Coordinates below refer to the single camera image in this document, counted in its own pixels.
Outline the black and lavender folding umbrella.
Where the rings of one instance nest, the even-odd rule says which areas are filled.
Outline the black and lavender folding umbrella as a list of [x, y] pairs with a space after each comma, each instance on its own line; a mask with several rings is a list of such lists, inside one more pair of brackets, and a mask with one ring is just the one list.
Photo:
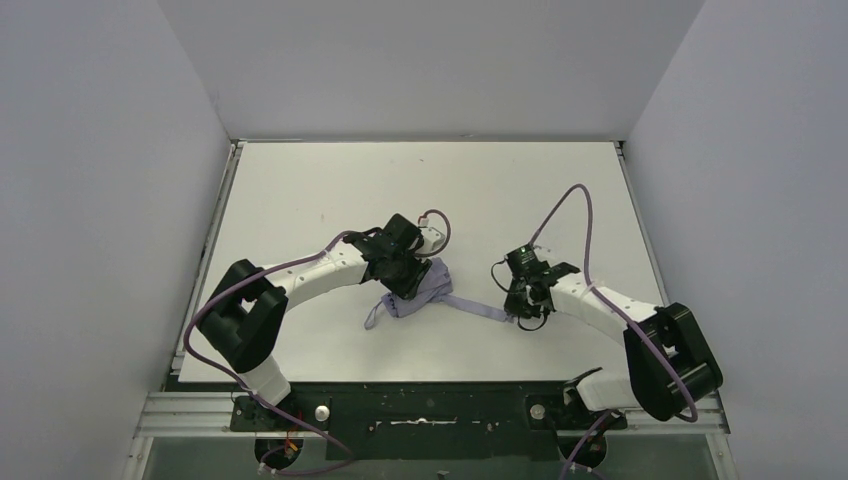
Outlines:
[[391, 292], [382, 295], [367, 315], [363, 328], [371, 330], [376, 327], [380, 308], [383, 308], [390, 317], [399, 319], [411, 316], [429, 304], [439, 303], [501, 323], [516, 322], [516, 318], [503, 309], [454, 295], [453, 280], [448, 266], [441, 258], [433, 258], [432, 265], [419, 284], [416, 295], [411, 300], [403, 300]]

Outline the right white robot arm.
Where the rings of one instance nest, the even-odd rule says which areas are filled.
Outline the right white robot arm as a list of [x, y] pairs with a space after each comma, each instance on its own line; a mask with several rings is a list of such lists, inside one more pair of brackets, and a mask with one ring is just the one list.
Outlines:
[[637, 301], [590, 282], [572, 264], [543, 259], [532, 245], [507, 253], [504, 262], [511, 273], [508, 315], [545, 322], [554, 313], [565, 314], [623, 348], [626, 371], [593, 367], [567, 386], [567, 394], [587, 410], [640, 408], [668, 421], [722, 386], [723, 373], [687, 306]]

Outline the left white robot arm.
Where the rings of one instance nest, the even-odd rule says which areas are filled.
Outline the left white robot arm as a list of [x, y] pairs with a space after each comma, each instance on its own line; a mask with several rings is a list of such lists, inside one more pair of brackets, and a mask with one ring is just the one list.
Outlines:
[[236, 379], [249, 393], [277, 406], [292, 392], [273, 357], [284, 316], [335, 289], [377, 281], [403, 300], [412, 299], [446, 247], [448, 235], [400, 214], [383, 227], [344, 231], [311, 256], [272, 267], [247, 259], [233, 263], [184, 336], [199, 331], [224, 359], [194, 358]]

